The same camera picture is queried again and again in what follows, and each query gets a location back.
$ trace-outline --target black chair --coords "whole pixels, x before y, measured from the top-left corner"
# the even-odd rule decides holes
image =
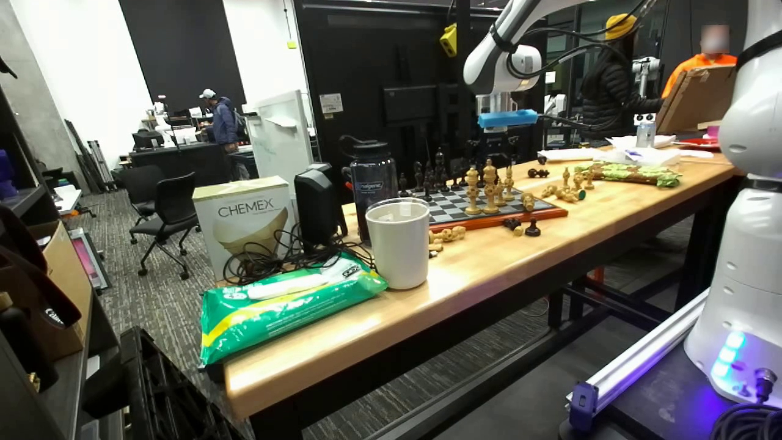
[[[159,166],[128,166],[121,172],[121,183],[126,188],[128,206],[138,214],[132,228],[145,222],[153,214],[153,195],[159,181],[163,181],[163,172]]]
[[[135,224],[128,233],[132,234],[150,234],[153,241],[145,246],[141,257],[141,269],[138,276],[145,274],[145,257],[150,254],[153,246],[163,249],[167,260],[174,260],[180,266],[180,279],[187,279],[187,263],[180,260],[185,251],[182,241],[191,234],[192,228],[198,228],[198,214],[192,206],[192,191],[194,191],[194,174],[175,177],[175,179],[163,179],[156,183],[153,194],[153,218],[145,222]],[[177,234],[177,254],[175,257],[165,241],[170,234]]]

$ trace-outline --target wooden tabletop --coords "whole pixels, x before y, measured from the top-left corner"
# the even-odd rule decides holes
[[[428,284],[416,291],[387,291],[373,301],[266,343],[224,364],[224,392],[236,419],[259,412],[386,348],[417,335],[434,323],[480,302],[504,289],[523,284],[616,233],[660,214],[697,194],[703,194],[734,172],[720,157],[676,159],[678,188],[596,181],[587,200],[568,206],[566,218],[543,221],[543,236],[512,236],[505,228],[468,230],[462,241],[447,245],[430,261]],[[517,179],[515,188],[540,188],[540,181]]]

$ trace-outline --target paper cup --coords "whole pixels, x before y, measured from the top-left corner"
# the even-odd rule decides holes
[[[420,197],[387,197],[367,210],[370,260],[387,289],[403,291],[424,284],[430,207]]]

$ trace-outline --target green chip bag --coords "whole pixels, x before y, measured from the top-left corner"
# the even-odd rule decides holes
[[[208,289],[199,296],[199,366],[213,366],[384,291],[386,280],[351,251],[255,284]]]

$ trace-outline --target plastic bag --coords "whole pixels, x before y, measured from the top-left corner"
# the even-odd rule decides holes
[[[213,366],[384,291],[386,280],[351,251],[323,266],[275,274],[248,287],[210,289],[199,296],[199,366]]]

